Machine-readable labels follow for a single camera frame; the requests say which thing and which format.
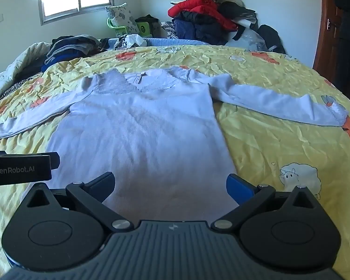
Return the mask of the light lavender long-sleeve top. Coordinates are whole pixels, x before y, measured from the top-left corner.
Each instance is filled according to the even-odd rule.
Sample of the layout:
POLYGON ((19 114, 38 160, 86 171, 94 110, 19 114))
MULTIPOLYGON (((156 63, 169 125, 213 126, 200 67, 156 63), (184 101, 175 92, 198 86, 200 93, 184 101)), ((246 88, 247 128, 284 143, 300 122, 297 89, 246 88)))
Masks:
POLYGON ((0 139, 64 113, 47 149, 60 156, 50 188, 106 172, 115 190, 105 204, 132 222, 214 221, 236 207, 226 191, 235 166, 213 108, 218 100, 275 118, 344 125, 346 109, 318 104, 179 67, 139 74, 112 70, 0 123, 0 139))

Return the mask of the folded dark clothes stack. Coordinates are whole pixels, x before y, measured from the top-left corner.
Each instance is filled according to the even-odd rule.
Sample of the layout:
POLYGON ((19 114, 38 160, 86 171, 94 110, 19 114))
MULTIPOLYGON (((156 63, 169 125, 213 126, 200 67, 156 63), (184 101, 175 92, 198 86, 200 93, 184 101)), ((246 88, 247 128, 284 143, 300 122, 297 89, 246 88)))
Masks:
POLYGON ((62 36, 52 41, 49 52, 46 54, 41 71, 45 72, 52 65, 84 58, 102 49, 101 42, 91 35, 62 36))

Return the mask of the dark navy clothes pile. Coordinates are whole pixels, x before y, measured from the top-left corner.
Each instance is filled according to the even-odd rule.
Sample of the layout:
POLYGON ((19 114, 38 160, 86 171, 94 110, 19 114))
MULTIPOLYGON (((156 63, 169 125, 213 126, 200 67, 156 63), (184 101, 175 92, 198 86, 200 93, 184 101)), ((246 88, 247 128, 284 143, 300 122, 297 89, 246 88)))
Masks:
POLYGON ((225 45, 228 33, 236 30, 223 27, 212 16, 190 11, 181 11, 172 22, 179 39, 195 40, 216 46, 225 45))

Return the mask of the yellow carrot-print bed cover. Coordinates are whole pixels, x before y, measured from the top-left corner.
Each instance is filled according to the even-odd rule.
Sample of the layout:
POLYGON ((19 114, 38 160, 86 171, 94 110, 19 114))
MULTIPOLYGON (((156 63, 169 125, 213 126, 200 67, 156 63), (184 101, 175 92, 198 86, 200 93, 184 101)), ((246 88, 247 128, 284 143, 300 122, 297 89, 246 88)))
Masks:
POLYGON ((211 45, 137 47, 107 51, 53 65, 0 99, 0 122, 54 95, 73 90, 85 76, 117 69, 134 73, 180 66, 206 75, 229 73, 238 84, 256 85, 315 101, 333 97, 348 111, 341 128, 303 125, 217 102, 216 118, 238 174, 252 184, 282 190, 279 174, 293 163, 316 168, 320 202, 341 234, 335 269, 350 279, 350 101, 327 79, 289 56, 211 45))

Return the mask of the white printed quilt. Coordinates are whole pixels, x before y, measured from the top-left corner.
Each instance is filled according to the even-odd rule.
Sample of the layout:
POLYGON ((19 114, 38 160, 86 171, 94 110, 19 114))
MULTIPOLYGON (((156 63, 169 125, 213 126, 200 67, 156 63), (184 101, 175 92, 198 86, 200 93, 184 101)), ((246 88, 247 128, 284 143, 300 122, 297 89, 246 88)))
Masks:
POLYGON ((30 62, 46 55, 51 43, 38 42, 25 49, 9 66, 0 73, 0 96, 14 84, 15 76, 20 73, 30 62))

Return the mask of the brown wooden door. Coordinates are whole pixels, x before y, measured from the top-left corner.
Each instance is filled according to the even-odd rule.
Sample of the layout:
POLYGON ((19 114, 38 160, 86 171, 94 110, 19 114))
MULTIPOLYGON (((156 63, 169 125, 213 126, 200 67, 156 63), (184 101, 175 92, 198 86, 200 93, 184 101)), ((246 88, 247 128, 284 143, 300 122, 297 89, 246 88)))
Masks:
POLYGON ((342 11, 334 0, 321 0, 321 24, 313 69, 319 75, 334 82, 336 55, 342 11))

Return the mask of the white plastic bag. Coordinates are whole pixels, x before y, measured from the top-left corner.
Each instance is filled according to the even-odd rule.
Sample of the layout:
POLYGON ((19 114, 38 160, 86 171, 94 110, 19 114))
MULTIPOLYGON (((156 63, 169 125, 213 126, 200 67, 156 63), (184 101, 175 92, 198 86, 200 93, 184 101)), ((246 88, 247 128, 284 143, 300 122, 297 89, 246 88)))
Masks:
POLYGON ((146 40, 138 34, 122 35, 114 43, 114 50, 131 49, 135 47, 147 47, 146 40))

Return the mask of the black backpack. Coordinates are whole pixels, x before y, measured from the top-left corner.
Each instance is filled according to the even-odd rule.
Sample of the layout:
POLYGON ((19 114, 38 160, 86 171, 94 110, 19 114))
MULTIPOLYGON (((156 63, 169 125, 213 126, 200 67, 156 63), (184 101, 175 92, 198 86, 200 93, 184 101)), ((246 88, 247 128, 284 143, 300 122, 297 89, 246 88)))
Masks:
POLYGON ((275 29, 268 25, 261 25, 258 28, 257 33, 264 39, 268 51, 286 54, 282 40, 275 29))

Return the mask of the floral white cushion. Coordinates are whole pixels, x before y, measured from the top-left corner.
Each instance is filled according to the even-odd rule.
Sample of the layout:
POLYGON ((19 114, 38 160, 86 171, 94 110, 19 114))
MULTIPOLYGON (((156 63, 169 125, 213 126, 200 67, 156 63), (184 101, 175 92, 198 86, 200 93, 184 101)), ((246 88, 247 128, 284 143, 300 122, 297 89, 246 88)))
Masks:
POLYGON ((108 15, 107 25, 109 27, 125 27, 128 34, 139 34, 140 30, 127 3, 106 6, 105 10, 108 15))

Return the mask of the grey plastic-wrapped bundle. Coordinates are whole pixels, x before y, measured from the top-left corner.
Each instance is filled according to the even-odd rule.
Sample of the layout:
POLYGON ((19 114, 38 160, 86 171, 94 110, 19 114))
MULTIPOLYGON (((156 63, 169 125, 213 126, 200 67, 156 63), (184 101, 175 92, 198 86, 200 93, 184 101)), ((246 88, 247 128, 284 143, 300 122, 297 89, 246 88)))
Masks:
POLYGON ((243 32, 238 30, 237 32, 229 33, 225 46, 239 47, 248 51, 267 51, 264 39, 249 28, 244 29, 243 32))

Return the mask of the light blue knitted blanket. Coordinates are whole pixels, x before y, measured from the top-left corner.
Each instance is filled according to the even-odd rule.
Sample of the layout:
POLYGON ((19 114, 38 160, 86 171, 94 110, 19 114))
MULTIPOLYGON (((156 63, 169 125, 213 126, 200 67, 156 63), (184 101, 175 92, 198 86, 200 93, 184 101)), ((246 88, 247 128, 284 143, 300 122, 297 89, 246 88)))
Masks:
POLYGON ((151 46, 181 46, 181 45, 191 45, 191 46, 202 46, 207 45, 206 42, 186 40, 186 39, 174 39, 174 38, 144 38, 146 42, 145 47, 151 46))

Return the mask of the green plastic chair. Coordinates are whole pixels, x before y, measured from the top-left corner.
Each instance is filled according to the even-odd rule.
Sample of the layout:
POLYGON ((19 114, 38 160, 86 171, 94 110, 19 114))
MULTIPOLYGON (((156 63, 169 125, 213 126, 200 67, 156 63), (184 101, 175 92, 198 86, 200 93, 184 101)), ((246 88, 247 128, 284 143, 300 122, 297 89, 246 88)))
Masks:
MULTIPOLYGON (((127 26, 113 26, 110 18, 107 18, 107 26, 110 29, 113 29, 116 37, 121 37, 122 35, 128 34, 129 30, 127 26)), ((139 22, 137 23, 139 29, 139 35, 143 38, 151 38, 152 34, 150 32, 150 25, 148 22, 139 22)))

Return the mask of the red puffer jacket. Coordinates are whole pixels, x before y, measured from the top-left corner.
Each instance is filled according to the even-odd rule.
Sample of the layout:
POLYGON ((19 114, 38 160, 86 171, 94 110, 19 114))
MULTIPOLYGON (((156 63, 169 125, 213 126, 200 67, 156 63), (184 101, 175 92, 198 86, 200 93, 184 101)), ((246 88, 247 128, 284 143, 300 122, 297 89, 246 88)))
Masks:
POLYGON ((225 30, 237 31, 237 24, 220 14, 217 8, 218 5, 213 0, 185 0, 171 7, 167 14, 171 18, 175 18, 182 11, 205 14, 215 18, 225 30))

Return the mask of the window with metal frame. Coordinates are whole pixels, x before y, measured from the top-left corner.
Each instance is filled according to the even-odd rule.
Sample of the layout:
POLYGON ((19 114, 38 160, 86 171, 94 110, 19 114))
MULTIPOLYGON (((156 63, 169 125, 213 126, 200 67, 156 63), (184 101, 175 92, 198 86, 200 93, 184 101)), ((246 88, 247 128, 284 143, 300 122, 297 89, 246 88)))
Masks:
POLYGON ((114 0, 38 0, 40 23, 44 25, 113 5, 114 0))

